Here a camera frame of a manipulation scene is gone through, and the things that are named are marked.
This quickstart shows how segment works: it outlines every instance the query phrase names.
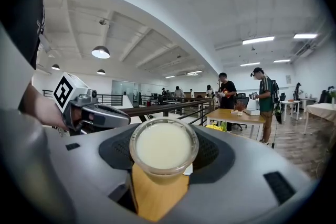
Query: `cup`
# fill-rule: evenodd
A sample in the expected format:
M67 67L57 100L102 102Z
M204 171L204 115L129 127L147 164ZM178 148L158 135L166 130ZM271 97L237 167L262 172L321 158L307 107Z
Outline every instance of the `cup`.
M168 137L169 134L164 134L164 132L167 133L170 128L174 132L171 137ZM156 134L164 135L162 138L166 143L162 144L162 141L158 141L161 136L153 137ZM173 146L172 143L176 143L176 152L169 151L169 148ZM168 117L154 118L143 122L135 129L130 139L130 153L134 162L147 174L150 180L160 185L175 182L195 160L198 147L199 142L195 131L181 120Z

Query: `table leg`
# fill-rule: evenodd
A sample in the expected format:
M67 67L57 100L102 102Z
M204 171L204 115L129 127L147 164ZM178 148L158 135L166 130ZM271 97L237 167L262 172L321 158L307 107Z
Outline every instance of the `table leg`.
M296 106L296 120L298 120L298 119L299 119L299 103Z
M307 133L307 126L308 126L309 113L307 113L306 117L307 117L307 119L306 119L306 124L305 124L305 127L304 127L304 132L303 132L303 134L306 134L306 133Z
M258 130L258 135L257 135L256 140L259 141L261 139L262 135L263 135L263 127L262 127L262 125L259 125L259 130Z
M306 117L306 105L307 105L307 101L304 100L302 102L302 105L303 105L303 118L305 118Z
M287 104L285 104L285 116L283 117L283 122L285 122L286 121L286 115L287 115Z
M252 125L252 127L251 127L250 138L252 138L253 130L254 130L254 125Z

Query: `person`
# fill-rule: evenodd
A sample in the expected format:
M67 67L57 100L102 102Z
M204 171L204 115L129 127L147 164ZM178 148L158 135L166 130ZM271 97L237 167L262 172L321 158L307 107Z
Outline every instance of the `person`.
M208 96L208 97L212 97L212 98L215 96L214 89L211 88L210 85L207 85L207 86L206 86L206 96Z
M191 98L195 98L195 93L193 92L193 89L190 89L190 96Z
M184 97L184 92L179 86L176 86L174 97Z
M172 97L172 93L170 92L170 90L167 90L167 98L171 98Z
M3 7L1 22L4 28L21 54L36 69L39 34L43 33L45 21L43 0L3 0ZM31 83L24 93L19 109L44 125L68 130L55 102L42 96ZM71 114L74 122L80 120L80 109L74 109Z
M256 67L253 70L253 76L260 80L259 95L256 98L259 99L260 106L260 116L265 120L264 123L264 133L260 142L268 145L268 140L271 135L271 125L273 117L273 82L272 80L265 75L264 71L260 67Z
M220 108L221 109L234 109L235 108L234 96L237 93L234 83L227 79L226 73L220 73L219 80L222 83L220 85L221 91L219 93L219 96L221 97ZM232 123L228 122L226 128L228 132L231 132Z

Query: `white cube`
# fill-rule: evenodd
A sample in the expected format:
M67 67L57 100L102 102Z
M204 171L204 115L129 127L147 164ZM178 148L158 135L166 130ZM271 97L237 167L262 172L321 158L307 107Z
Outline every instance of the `white cube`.
M88 90L89 86L78 77L64 72L54 90L55 102L63 113L69 101L76 99L80 94L87 94Z

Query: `plastic cup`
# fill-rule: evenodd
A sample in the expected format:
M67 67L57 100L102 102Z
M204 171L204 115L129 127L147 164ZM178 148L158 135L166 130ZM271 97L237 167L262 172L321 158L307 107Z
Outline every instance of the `plastic cup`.
M159 169L149 166L142 159L139 158L136 149L136 143L144 130L155 124L162 123L170 123L174 124L175 126L179 126L181 130L185 132L185 134L187 134L187 137L190 140L190 143L188 145L188 147L190 148L186 148L186 151L189 151L187 158L182 163L167 169ZM147 174L149 179L160 185L167 185L175 182L184 173L187 167L191 165L192 162L195 160L198 153L198 147L198 138L194 130L188 124L185 124L181 120L168 117L154 118L149 121L143 122L138 126L138 128L135 129L130 139L130 153L134 162Z

